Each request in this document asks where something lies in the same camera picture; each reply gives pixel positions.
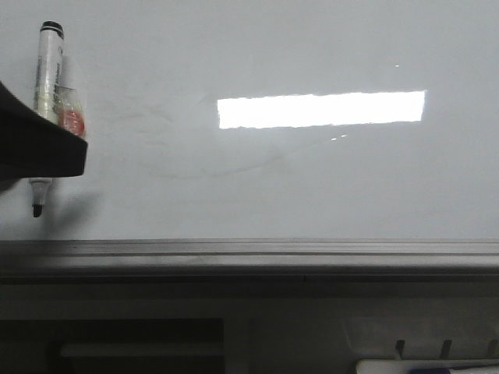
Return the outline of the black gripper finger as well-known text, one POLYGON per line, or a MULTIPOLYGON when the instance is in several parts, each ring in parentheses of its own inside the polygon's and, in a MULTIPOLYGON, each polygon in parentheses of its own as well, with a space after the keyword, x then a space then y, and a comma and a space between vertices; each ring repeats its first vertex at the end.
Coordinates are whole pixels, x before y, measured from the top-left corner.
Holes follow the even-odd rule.
POLYGON ((1 85, 1 190, 23 178, 84 174, 87 141, 42 118, 1 85))

